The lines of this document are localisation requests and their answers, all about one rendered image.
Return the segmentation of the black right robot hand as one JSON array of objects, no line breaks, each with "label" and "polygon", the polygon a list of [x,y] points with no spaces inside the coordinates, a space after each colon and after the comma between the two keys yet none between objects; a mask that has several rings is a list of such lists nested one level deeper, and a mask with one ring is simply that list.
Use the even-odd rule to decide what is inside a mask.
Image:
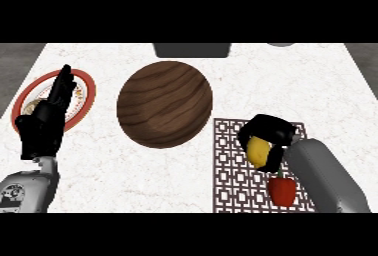
[{"label": "black right robot hand", "polygon": [[257,164],[256,169],[264,173],[276,173],[284,156],[284,146],[290,146],[297,127],[284,119],[257,114],[238,132],[238,141],[244,152],[248,152],[248,142],[253,137],[273,144],[267,151],[266,163]]}]

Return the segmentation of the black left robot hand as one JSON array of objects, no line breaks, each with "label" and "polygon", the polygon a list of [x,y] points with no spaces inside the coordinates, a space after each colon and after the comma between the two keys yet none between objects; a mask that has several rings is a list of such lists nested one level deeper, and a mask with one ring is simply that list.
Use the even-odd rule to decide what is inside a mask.
[{"label": "black left robot hand", "polygon": [[39,102],[30,115],[19,115],[15,119],[22,142],[22,160],[56,156],[64,137],[65,114],[75,87],[71,66],[65,64],[55,78],[47,99]]}]

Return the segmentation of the yellow lemon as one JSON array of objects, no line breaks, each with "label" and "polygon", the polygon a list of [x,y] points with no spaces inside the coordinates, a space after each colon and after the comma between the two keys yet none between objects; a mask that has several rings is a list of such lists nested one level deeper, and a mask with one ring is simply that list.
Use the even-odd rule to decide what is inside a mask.
[{"label": "yellow lemon", "polygon": [[270,143],[261,138],[253,136],[247,143],[247,159],[256,168],[266,165],[269,152]]}]

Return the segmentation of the brown patterned placemat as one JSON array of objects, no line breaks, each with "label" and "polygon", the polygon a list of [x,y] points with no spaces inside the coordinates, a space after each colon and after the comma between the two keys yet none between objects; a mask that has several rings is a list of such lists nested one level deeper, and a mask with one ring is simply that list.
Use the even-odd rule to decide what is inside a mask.
[{"label": "brown patterned placemat", "polygon": [[316,207],[290,170],[281,163],[285,178],[295,181],[295,198],[291,207],[275,206],[267,192],[275,174],[259,172],[247,160],[236,135],[247,120],[214,119],[213,146],[213,212],[214,213],[315,213]]}]

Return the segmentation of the brown wooden bowl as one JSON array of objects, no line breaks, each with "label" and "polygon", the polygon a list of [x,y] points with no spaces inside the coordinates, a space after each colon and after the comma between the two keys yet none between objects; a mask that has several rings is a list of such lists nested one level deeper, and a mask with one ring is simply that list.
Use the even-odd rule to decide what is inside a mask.
[{"label": "brown wooden bowl", "polygon": [[149,148],[171,148],[201,132],[213,110],[210,82],[179,61],[146,65],[130,76],[117,100],[117,118],[130,139]]}]

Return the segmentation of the red-rimmed white plate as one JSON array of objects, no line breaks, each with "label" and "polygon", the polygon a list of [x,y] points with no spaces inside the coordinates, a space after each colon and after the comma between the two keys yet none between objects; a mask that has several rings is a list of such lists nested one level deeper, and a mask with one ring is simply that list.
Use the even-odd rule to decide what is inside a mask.
[{"label": "red-rimmed white plate", "polygon": [[[12,107],[10,120],[31,113],[31,105],[46,99],[50,94],[59,71],[44,74],[24,89]],[[92,76],[81,70],[72,69],[77,87],[72,92],[71,104],[65,114],[65,130],[70,130],[87,115],[96,97],[96,85]]]}]

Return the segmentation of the red bell pepper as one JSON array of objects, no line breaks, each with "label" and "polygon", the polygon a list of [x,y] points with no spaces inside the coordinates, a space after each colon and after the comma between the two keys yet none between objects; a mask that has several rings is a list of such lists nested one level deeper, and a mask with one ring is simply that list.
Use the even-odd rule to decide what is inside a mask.
[{"label": "red bell pepper", "polygon": [[282,170],[278,170],[278,175],[269,179],[267,191],[275,206],[292,206],[295,199],[295,181],[284,177]]}]

